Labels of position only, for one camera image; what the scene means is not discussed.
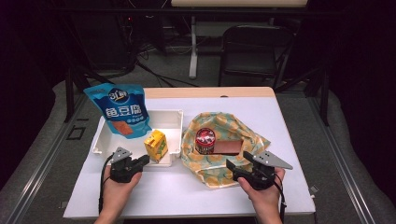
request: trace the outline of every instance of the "crumpled fabric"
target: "crumpled fabric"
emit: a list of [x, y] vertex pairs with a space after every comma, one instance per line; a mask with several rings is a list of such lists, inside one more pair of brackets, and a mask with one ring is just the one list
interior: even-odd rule
[[[195, 135], [202, 128], [216, 133], [218, 140], [242, 140], [242, 148], [238, 155], [202, 155], [195, 150]], [[212, 189], [230, 187], [237, 184], [233, 181], [233, 173], [226, 167], [226, 159], [237, 167], [251, 170], [252, 164], [243, 157], [243, 151], [252, 155], [264, 152], [270, 141], [254, 133], [233, 114], [222, 112], [205, 112], [196, 116], [184, 132], [181, 141], [181, 159], [198, 179]]]

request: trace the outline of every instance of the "person's right hand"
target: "person's right hand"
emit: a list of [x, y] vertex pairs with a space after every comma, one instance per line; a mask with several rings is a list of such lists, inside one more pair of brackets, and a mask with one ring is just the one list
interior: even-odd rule
[[[281, 180], [283, 181], [285, 170], [276, 167], [275, 172], [280, 178], [279, 180], [279, 178], [276, 177], [275, 181], [281, 187]], [[278, 209], [279, 190], [275, 185], [268, 189], [255, 190], [244, 177], [239, 177], [238, 182], [248, 195], [248, 198], [252, 201], [254, 210], [261, 224], [282, 223]]]

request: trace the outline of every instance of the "red round tin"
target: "red round tin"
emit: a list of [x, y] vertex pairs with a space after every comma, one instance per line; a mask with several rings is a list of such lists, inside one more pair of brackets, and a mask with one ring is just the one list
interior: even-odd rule
[[216, 136], [211, 129], [200, 129], [195, 135], [195, 149], [204, 155], [212, 154], [215, 148]]

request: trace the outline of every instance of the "person's left hand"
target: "person's left hand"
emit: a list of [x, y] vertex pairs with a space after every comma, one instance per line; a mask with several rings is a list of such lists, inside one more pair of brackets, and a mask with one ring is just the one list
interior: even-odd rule
[[129, 196], [139, 182], [142, 173], [135, 174], [129, 183], [117, 183], [110, 179], [110, 166], [105, 169], [103, 209], [95, 223], [113, 223], [120, 216]]

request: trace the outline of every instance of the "yellow box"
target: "yellow box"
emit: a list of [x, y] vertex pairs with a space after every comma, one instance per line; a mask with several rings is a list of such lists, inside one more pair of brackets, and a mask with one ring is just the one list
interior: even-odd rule
[[165, 134], [158, 130], [154, 130], [151, 136], [146, 138], [145, 147], [149, 157], [157, 163], [160, 162], [161, 158], [168, 151]]

